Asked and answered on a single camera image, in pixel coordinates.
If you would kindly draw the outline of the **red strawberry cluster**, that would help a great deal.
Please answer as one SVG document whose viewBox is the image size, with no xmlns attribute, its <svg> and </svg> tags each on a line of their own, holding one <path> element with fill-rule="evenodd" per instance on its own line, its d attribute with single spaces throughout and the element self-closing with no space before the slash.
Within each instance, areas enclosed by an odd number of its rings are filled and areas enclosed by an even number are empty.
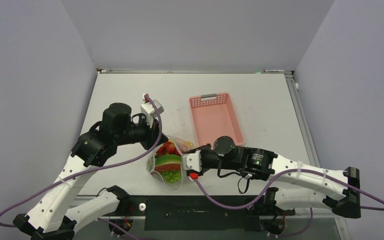
<svg viewBox="0 0 384 240">
<path fill-rule="evenodd" d="M 172 141 L 167 141 L 163 143 L 155 152 L 157 158 L 164 155 L 176 155 L 181 156 L 181 153 L 177 150 L 175 144 Z"/>
</svg>

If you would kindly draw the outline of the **yellow lemon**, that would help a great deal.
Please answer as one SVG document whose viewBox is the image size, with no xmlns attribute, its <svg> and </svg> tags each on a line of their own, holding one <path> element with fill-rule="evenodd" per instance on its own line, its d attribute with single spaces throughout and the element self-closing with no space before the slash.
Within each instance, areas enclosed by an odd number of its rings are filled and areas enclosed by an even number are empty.
<svg viewBox="0 0 384 240">
<path fill-rule="evenodd" d="M 189 150 L 192 150 L 194 148 L 194 144 L 189 142 L 189 141 L 184 141 L 182 140 L 180 142 L 180 149 L 183 151 L 183 152 L 187 152 Z"/>
</svg>

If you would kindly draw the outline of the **pink plastic basket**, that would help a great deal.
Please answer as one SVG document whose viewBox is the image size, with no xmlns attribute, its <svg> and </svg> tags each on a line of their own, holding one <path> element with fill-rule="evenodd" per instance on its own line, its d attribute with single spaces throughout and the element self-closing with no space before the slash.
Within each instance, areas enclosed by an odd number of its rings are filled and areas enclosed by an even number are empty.
<svg viewBox="0 0 384 240">
<path fill-rule="evenodd" d="M 241 126 L 229 93 L 192 96 L 188 101 L 198 145 L 212 145 L 222 136 L 231 137 L 238 146 L 244 143 Z"/>
</svg>

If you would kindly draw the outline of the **clear zip top bag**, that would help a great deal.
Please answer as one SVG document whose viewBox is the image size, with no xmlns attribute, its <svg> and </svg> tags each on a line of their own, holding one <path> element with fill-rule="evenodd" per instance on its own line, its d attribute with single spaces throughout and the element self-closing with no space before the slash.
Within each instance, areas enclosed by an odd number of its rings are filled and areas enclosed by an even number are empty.
<svg viewBox="0 0 384 240">
<path fill-rule="evenodd" d="M 148 155 L 146 171 L 168 190 L 176 192 L 185 177 L 182 154 L 193 148 L 194 144 L 188 140 L 175 136 L 162 137 L 160 144 Z"/>
</svg>

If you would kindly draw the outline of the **green grape bunch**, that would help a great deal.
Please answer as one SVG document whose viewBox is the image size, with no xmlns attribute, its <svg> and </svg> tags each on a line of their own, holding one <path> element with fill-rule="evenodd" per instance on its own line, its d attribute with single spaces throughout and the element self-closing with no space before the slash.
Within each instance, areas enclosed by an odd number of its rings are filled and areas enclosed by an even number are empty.
<svg viewBox="0 0 384 240">
<path fill-rule="evenodd" d="M 174 184 L 182 179 L 182 173 L 180 170 L 165 170 L 160 174 L 163 180 L 169 184 Z"/>
</svg>

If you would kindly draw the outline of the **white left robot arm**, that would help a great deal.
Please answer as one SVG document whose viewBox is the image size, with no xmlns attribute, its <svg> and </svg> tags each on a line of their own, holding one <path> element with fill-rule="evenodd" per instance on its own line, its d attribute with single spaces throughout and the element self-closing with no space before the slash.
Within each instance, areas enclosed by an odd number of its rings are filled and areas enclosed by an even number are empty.
<svg viewBox="0 0 384 240">
<path fill-rule="evenodd" d="M 162 133 L 162 105 L 146 100 L 140 109 L 137 122 L 125 103 L 112 103 L 105 109 L 101 121 L 78 138 L 57 179 L 41 193 L 41 200 L 27 213 L 18 214 L 13 225 L 33 240 L 71 240 L 78 230 L 105 214 L 125 214 L 129 195 L 118 186 L 75 209 L 70 206 L 89 179 L 108 168 L 106 161 L 119 146 L 139 143 L 149 154 L 167 139 Z"/>
</svg>

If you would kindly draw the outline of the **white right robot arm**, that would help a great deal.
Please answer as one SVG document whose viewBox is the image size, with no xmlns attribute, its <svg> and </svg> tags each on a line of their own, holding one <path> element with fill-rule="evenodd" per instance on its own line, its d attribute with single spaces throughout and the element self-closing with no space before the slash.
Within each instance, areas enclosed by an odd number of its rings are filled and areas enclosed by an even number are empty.
<svg viewBox="0 0 384 240">
<path fill-rule="evenodd" d="M 266 181 L 262 193 L 243 208 L 261 205 L 269 214 L 318 208 L 344 218 L 361 217 L 360 171 L 355 167 L 327 170 L 269 150 L 238 146 L 229 136 L 182 153 L 181 164 L 192 181 L 210 169 L 219 178 L 238 175 L 248 182 Z"/>
</svg>

